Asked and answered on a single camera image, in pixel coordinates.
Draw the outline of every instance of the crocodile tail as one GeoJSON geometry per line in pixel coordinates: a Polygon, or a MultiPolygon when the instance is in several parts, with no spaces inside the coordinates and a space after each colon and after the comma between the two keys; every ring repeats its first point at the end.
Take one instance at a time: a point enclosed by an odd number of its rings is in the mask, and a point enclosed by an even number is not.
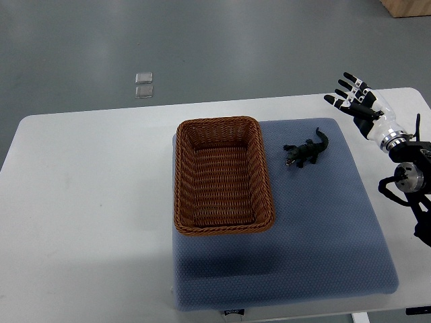
{"type": "Polygon", "coordinates": [[[326,137],[326,135],[323,132],[319,131],[318,127],[316,128],[316,135],[322,140],[322,144],[323,144],[322,151],[324,151],[329,144],[328,137],[326,137]]]}

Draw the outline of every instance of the label tag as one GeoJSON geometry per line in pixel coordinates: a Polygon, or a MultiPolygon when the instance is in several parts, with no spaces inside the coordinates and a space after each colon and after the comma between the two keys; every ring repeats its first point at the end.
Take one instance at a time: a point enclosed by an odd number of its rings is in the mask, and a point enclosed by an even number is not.
{"type": "Polygon", "coordinates": [[[224,311],[224,315],[229,315],[229,314],[240,314],[240,315],[244,315],[245,309],[242,310],[227,310],[224,311]]]}

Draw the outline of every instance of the white table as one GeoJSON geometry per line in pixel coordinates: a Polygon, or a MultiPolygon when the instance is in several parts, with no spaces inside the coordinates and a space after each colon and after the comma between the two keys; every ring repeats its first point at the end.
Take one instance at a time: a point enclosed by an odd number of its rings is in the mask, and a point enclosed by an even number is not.
{"type": "MultiPolygon", "coordinates": [[[[397,120],[431,139],[414,89],[385,89],[397,120]]],[[[369,312],[431,304],[431,248],[409,208],[378,193],[396,164],[323,95],[29,116],[0,172],[2,322],[223,322],[178,312],[172,294],[172,136],[186,119],[330,117],[340,125],[399,275],[392,295],[246,309],[244,320],[369,312]]]]}

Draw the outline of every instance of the basket rim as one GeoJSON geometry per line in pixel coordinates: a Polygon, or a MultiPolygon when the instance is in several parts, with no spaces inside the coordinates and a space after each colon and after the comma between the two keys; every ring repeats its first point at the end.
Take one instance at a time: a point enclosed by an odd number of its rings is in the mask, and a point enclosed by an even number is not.
{"type": "Polygon", "coordinates": [[[218,234],[249,234],[266,231],[269,229],[275,221],[275,208],[273,205],[273,197],[271,193],[271,186],[269,183],[269,174],[267,169],[267,161],[265,155],[265,149],[263,146],[263,138],[261,134],[261,127],[259,122],[250,116],[224,116],[217,118],[199,118],[183,121],[177,128],[176,132],[176,149],[175,149],[175,179],[174,179],[174,224],[178,232],[186,236],[211,236],[218,234]],[[185,136],[185,128],[193,126],[195,123],[202,124],[205,122],[251,122],[256,126],[256,136],[259,141],[261,149],[259,150],[263,155],[263,158],[258,159],[260,164],[259,172],[262,179],[261,186],[263,186],[264,198],[263,198],[263,216],[262,222],[250,223],[244,225],[220,225],[220,226],[208,226],[208,227],[197,227],[187,225],[185,219],[180,214],[181,208],[181,189],[180,181],[182,177],[183,168],[183,148],[180,145],[183,136],[185,136]]]}

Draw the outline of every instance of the wicker basket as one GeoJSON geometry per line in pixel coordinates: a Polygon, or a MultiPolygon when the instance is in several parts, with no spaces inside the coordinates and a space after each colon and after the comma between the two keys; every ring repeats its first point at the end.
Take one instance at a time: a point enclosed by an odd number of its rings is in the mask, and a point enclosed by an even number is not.
{"type": "Polygon", "coordinates": [[[195,119],[176,131],[174,224],[187,236],[269,229],[275,211],[259,123],[195,119]]]}

